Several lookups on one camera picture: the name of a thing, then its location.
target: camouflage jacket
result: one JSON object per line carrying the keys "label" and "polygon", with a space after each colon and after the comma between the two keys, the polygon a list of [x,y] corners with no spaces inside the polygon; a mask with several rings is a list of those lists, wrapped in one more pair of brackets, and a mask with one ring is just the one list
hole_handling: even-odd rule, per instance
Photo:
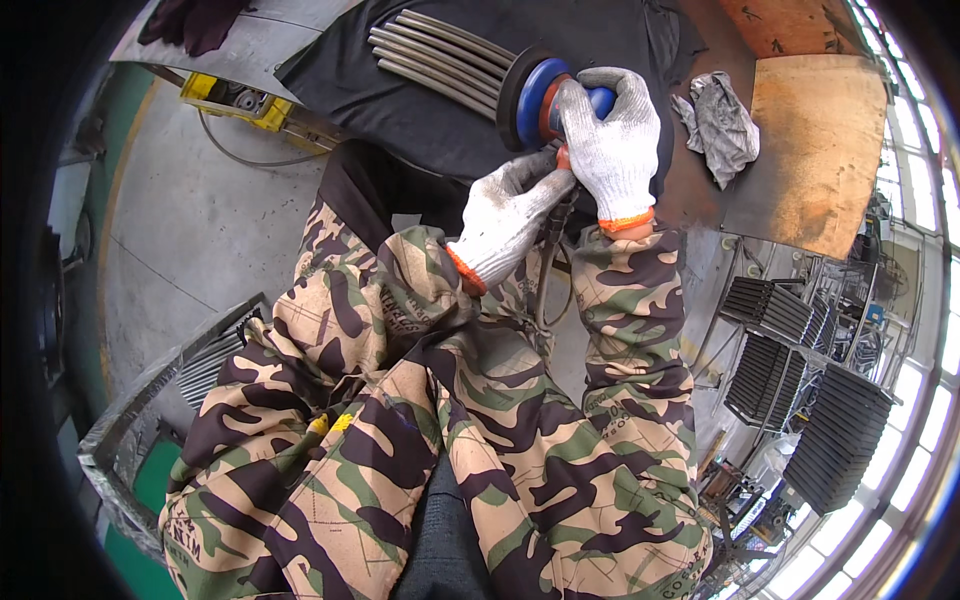
{"label": "camouflage jacket", "polygon": [[171,473],[159,529],[183,595],[385,600],[444,446],[500,598],[686,597],[711,541],[678,235],[594,231],[573,254],[581,410],[529,316],[536,252],[472,299],[439,230],[374,254],[318,203],[293,288],[247,322]]}

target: camouflage sleeve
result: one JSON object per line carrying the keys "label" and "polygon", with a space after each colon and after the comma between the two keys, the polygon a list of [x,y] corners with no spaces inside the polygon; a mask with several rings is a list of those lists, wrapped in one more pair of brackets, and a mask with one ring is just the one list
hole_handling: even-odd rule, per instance
{"label": "camouflage sleeve", "polygon": [[679,245],[676,231],[633,242],[595,230],[574,253],[573,279],[590,334],[584,414],[617,453],[649,454],[637,476],[689,510],[697,468]]}

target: black metal grille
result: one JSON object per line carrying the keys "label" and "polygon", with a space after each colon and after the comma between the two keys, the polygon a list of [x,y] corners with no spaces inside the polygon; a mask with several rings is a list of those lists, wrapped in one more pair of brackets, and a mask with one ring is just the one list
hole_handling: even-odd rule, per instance
{"label": "black metal grille", "polygon": [[764,427],[770,431],[783,429],[806,368],[806,361],[798,352],[790,356],[787,366],[789,351],[790,348],[775,340],[752,333],[747,335],[747,344],[724,400],[727,408],[740,420],[753,427],[763,423],[777,392],[780,376],[786,369],[773,413]]}
{"label": "black metal grille", "polygon": [[813,312],[810,315],[810,323],[806,326],[806,333],[801,342],[807,348],[814,348],[817,342],[823,337],[823,332],[827,325],[827,315],[830,312],[829,305],[819,295],[813,296],[811,304]]}
{"label": "black metal grille", "polygon": [[723,311],[740,321],[762,325],[799,343],[813,309],[773,281],[735,277],[724,298]]}
{"label": "black metal grille", "polygon": [[876,384],[828,365],[810,423],[783,478],[823,516],[847,506],[867,470],[893,399]]}

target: white knit glove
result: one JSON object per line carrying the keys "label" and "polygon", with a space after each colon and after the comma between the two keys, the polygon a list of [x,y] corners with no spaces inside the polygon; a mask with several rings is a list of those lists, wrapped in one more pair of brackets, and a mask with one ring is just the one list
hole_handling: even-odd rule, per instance
{"label": "white knit glove", "polygon": [[[647,84],[637,73],[615,67],[586,69],[579,83],[566,80],[558,100],[573,174],[597,202],[597,220],[607,231],[646,223],[657,201],[650,179],[657,173],[660,118]],[[593,113],[582,85],[616,91],[607,118]]]}
{"label": "white knit glove", "polygon": [[[486,294],[533,247],[546,213],[576,182],[568,169],[556,167],[556,151],[521,156],[470,187],[464,232],[459,241],[446,245],[468,293]],[[523,191],[544,175],[530,191]]]}

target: factory window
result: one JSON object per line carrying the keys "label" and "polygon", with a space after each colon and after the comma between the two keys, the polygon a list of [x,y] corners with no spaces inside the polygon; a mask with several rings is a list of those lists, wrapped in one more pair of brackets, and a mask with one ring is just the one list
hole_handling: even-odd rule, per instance
{"label": "factory window", "polygon": [[851,500],[847,506],[829,515],[817,535],[810,540],[810,545],[822,552],[824,556],[829,556],[843,541],[862,512],[863,505],[856,500]]}
{"label": "factory window", "polygon": [[950,263],[950,312],[960,315],[960,258],[955,256]]}
{"label": "factory window", "polygon": [[909,148],[920,148],[920,134],[917,131],[917,122],[913,120],[913,112],[905,98],[894,98],[894,112],[897,114],[897,125],[903,136],[903,145]]}
{"label": "factory window", "polygon": [[921,156],[909,155],[910,182],[913,183],[913,203],[917,211],[917,225],[931,231],[937,228],[933,216],[933,191],[930,185],[930,169]]}
{"label": "factory window", "polygon": [[893,148],[880,150],[880,165],[876,176],[889,181],[900,181],[900,169],[897,167],[897,152]]}
{"label": "factory window", "polygon": [[930,413],[926,418],[924,432],[920,436],[920,445],[929,451],[937,449],[940,441],[940,432],[947,421],[947,412],[950,407],[950,392],[944,386],[937,386],[933,394],[933,403],[930,404]]}
{"label": "factory window", "polygon": [[874,30],[870,29],[869,27],[862,27],[861,29],[863,30],[863,37],[867,40],[867,45],[870,46],[870,49],[873,50],[877,55],[882,53],[883,46],[881,46],[879,40],[876,39]]}
{"label": "factory window", "polygon": [[960,336],[960,315],[951,312],[947,321],[947,339],[954,340],[954,342],[947,342],[944,346],[944,358],[940,361],[940,366],[944,368],[944,371],[954,375],[957,374],[957,368],[960,367],[960,344],[955,342],[957,336]]}
{"label": "factory window", "polygon": [[726,586],[725,588],[723,588],[723,589],[720,591],[720,593],[718,593],[718,594],[716,595],[716,598],[714,598],[714,600],[727,600],[727,598],[729,598],[729,597],[733,596],[734,594],[736,594],[736,591],[737,591],[738,589],[740,589],[740,586],[738,586],[737,584],[730,584],[730,585]]}
{"label": "factory window", "polygon": [[890,81],[894,84],[899,81],[897,79],[897,75],[894,73],[894,67],[892,64],[890,64],[890,61],[886,58],[881,58],[880,60],[883,61],[883,67],[887,70],[887,77],[890,78]]}
{"label": "factory window", "polygon": [[866,472],[863,473],[861,484],[871,490],[876,490],[897,454],[897,448],[900,447],[902,437],[903,434],[889,424],[883,428],[883,435],[880,436],[880,441],[876,445],[876,452],[870,459]]}
{"label": "factory window", "polygon": [[892,54],[897,59],[903,58],[903,52],[900,47],[897,45],[897,42],[894,40],[894,37],[890,35],[890,32],[883,34],[887,38],[887,48],[890,49],[890,54]]}
{"label": "factory window", "polygon": [[852,579],[850,577],[847,577],[843,573],[837,573],[833,576],[833,579],[820,590],[820,593],[813,596],[813,600],[837,600],[837,598],[843,595],[843,592],[847,591],[851,582]]}
{"label": "factory window", "polygon": [[900,72],[906,80],[906,86],[910,88],[910,93],[913,94],[913,97],[917,100],[922,100],[924,98],[924,89],[921,87],[917,75],[913,72],[913,68],[903,60],[898,60],[897,64],[900,66]]}
{"label": "factory window", "polygon": [[[950,242],[954,246],[960,246],[960,203],[957,202],[957,184],[956,178],[949,169],[944,169],[944,202],[947,204],[947,232]],[[951,280],[957,282],[960,288],[960,272],[956,269],[954,261],[954,275]],[[960,303],[960,294],[957,295],[957,303]],[[951,309],[953,312],[960,313],[960,308]]]}
{"label": "factory window", "polygon": [[927,105],[917,104],[920,110],[920,117],[924,120],[924,129],[926,137],[930,140],[930,150],[940,152],[940,128],[937,127],[937,120],[933,117],[933,109]]}
{"label": "factory window", "polygon": [[806,583],[806,580],[809,579],[823,563],[823,555],[810,546],[806,546],[797,555],[796,560],[788,564],[786,568],[781,569],[777,577],[770,582],[770,591],[774,592],[780,598],[789,598],[800,589],[800,586]]}
{"label": "factory window", "polygon": [[853,556],[844,564],[844,572],[851,577],[859,577],[863,569],[867,568],[867,565],[874,559],[876,553],[880,551],[880,547],[887,541],[892,531],[893,529],[891,529],[890,525],[886,524],[883,519],[877,521],[874,528],[871,529],[867,537],[864,538],[863,543],[860,544],[860,547],[856,549]]}
{"label": "factory window", "polygon": [[924,479],[926,466],[929,464],[929,452],[921,447],[913,451],[913,458],[910,459],[910,464],[907,465],[906,473],[903,474],[897,490],[894,492],[893,497],[890,498],[890,504],[892,506],[902,512],[906,511],[906,507],[910,505],[910,500],[913,499],[913,494],[917,492],[917,487],[920,486],[921,480]]}
{"label": "factory window", "polygon": [[903,198],[900,197],[900,184],[895,181],[877,179],[876,191],[883,194],[883,197],[890,201],[890,208],[893,216],[898,219],[903,218]]}
{"label": "factory window", "polygon": [[811,511],[810,505],[804,502],[803,506],[797,509],[797,512],[786,520],[786,524],[789,525],[791,529],[796,530],[804,523]]}
{"label": "factory window", "polygon": [[880,22],[876,20],[876,13],[872,9],[864,9],[863,13],[867,15],[867,18],[874,24],[874,27],[879,29]]}
{"label": "factory window", "polygon": [[903,405],[894,404],[887,419],[887,422],[900,431],[906,429],[906,424],[910,421],[910,413],[913,412],[913,405],[917,402],[917,394],[923,382],[924,376],[919,371],[909,363],[903,363],[900,367],[900,376],[897,378],[897,386],[894,388],[894,396],[903,400]]}

